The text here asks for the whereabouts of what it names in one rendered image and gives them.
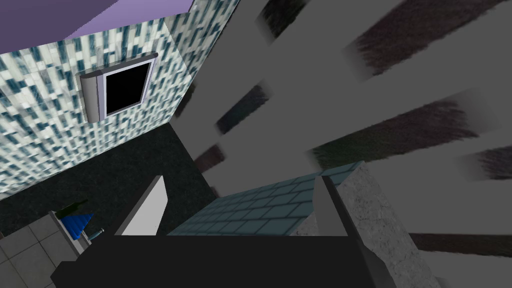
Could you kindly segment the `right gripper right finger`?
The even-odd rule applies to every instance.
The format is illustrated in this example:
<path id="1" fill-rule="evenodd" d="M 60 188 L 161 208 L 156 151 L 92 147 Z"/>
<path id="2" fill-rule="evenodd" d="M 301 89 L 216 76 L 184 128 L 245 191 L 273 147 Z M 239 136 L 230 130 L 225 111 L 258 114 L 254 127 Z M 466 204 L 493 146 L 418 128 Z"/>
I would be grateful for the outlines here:
<path id="1" fill-rule="evenodd" d="M 341 195 L 328 176 L 315 178 L 312 203 L 320 236 L 360 236 Z"/>

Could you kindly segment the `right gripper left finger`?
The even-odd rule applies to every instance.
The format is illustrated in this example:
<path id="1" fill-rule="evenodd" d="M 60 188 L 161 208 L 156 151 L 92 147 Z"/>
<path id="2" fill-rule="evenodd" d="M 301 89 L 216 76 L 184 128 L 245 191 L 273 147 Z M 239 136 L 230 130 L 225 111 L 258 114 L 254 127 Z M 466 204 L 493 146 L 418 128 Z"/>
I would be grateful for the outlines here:
<path id="1" fill-rule="evenodd" d="M 161 224 L 168 194 L 161 174 L 148 179 L 132 193 L 107 229 L 108 236 L 154 236 Z"/>

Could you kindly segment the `blue ridged cone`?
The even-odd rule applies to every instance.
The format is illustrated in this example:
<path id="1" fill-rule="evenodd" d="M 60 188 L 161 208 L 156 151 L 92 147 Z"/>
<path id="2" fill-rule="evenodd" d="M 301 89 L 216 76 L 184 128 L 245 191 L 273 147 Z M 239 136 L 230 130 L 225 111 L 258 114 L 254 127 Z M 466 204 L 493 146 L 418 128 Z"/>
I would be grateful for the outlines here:
<path id="1" fill-rule="evenodd" d="M 93 217 L 93 213 L 89 214 L 76 214 L 67 215 L 60 221 L 66 228 L 72 240 L 78 240 L 81 237 L 81 233 Z"/>

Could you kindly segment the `dark green bottle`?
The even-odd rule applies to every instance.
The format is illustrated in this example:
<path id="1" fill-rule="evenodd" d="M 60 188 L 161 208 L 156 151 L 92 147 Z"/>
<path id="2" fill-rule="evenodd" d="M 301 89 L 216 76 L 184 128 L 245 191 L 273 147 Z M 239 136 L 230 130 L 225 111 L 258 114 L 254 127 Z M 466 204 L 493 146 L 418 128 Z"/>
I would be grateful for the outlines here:
<path id="1" fill-rule="evenodd" d="M 56 211 L 54 214 L 55 214 L 55 217 L 57 219 L 63 219 L 65 217 L 67 217 L 68 215 L 76 212 L 83 204 L 85 204 L 88 200 L 85 199 L 85 200 L 82 200 L 82 201 L 79 201 L 79 202 L 74 202 L 62 209 L 60 209 L 59 211 Z"/>

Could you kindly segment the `grey framed window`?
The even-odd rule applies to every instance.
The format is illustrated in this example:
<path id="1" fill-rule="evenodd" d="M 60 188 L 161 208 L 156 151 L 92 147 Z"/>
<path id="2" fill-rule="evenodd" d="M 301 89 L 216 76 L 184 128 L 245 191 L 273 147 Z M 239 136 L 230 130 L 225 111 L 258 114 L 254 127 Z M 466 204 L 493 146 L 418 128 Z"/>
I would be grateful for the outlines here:
<path id="1" fill-rule="evenodd" d="M 158 56 L 150 51 L 78 73 L 87 122 L 101 122 L 144 103 Z"/>

